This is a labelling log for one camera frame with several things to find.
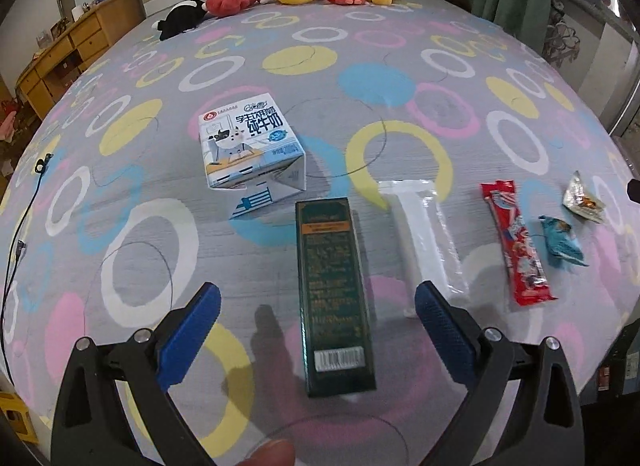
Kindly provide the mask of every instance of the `bed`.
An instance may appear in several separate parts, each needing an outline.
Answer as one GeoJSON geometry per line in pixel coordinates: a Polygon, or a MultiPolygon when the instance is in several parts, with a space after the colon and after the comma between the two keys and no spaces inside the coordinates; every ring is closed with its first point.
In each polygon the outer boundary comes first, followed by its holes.
{"type": "MultiPolygon", "coordinates": [[[[640,294],[638,209],[631,174],[596,116],[558,73],[517,40],[442,0],[388,7],[269,4],[160,43],[150,16],[74,84],[18,164],[0,207],[27,250],[4,338],[20,396],[46,441],[75,341],[129,338],[184,306],[205,281],[222,291],[218,323],[178,408],[219,464],[267,438],[294,441],[301,464],[418,464],[460,405],[430,339],[404,317],[392,218],[375,181],[433,179],[479,324],[514,341],[561,341],[578,389],[593,374],[640,294]],[[218,222],[198,142],[211,108],[270,92],[307,153],[305,192],[218,222]],[[607,205],[586,223],[561,205],[580,170],[607,205]],[[514,179],[523,215],[558,300],[511,300],[479,183],[514,179]],[[357,217],[378,389],[310,400],[301,357],[294,203],[348,196],[357,217]],[[551,257],[538,216],[570,221],[589,267],[551,257]]],[[[0,249],[6,261],[8,244],[0,249]]],[[[121,391],[136,438],[145,437],[121,391]]],[[[495,432],[506,420],[511,389],[495,432]]]]}

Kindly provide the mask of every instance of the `blue candy wrapper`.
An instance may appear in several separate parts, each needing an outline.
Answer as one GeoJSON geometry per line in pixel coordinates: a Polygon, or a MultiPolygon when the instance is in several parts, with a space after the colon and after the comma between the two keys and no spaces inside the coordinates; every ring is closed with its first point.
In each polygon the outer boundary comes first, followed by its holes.
{"type": "Polygon", "coordinates": [[[574,265],[589,267],[589,264],[584,261],[584,253],[578,245],[578,240],[575,238],[570,224],[545,215],[538,218],[542,222],[546,248],[552,255],[574,265]]]}

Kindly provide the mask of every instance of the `cartoon cat illustration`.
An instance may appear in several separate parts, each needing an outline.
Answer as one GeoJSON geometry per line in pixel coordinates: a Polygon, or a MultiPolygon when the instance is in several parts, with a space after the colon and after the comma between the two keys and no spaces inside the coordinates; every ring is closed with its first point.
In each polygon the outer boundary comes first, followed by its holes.
{"type": "Polygon", "coordinates": [[[209,136],[211,153],[216,157],[212,164],[222,164],[220,159],[228,159],[232,164],[255,154],[250,145],[244,143],[244,132],[236,126],[230,129],[219,129],[218,133],[209,136]]]}

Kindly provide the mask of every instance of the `black and white plush toy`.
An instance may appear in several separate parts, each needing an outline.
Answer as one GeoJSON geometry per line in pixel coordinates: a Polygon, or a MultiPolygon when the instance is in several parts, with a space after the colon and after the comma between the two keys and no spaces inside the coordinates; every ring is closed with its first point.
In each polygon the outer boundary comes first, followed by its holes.
{"type": "Polygon", "coordinates": [[[153,28],[160,31],[160,41],[173,38],[180,33],[195,29],[205,14],[204,2],[201,0],[187,0],[180,2],[171,9],[166,19],[154,23],[153,28]]]}

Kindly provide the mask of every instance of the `metal screw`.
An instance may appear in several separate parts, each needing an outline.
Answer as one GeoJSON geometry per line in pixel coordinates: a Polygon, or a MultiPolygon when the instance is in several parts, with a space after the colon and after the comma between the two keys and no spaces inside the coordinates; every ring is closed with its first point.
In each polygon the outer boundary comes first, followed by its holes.
{"type": "Polygon", "coordinates": [[[151,331],[149,329],[140,329],[133,334],[133,339],[138,343],[146,343],[151,339],[151,331]]]}
{"type": "Polygon", "coordinates": [[[553,336],[549,336],[545,340],[546,346],[553,351],[557,351],[560,348],[560,341],[556,340],[553,336]]]}
{"type": "Polygon", "coordinates": [[[498,329],[492,327],[484,329],[484,337],[489,341],[500,341],[502,339],[502,333],[498,329]]]}
{"type": "Polygon", "coordinates": [[[78,349],[79,351],[85,351],[89,348],[90,344],[91,340],[89,338],[80,338],[78,341],[76,341],[76,349],[78,349]]]}

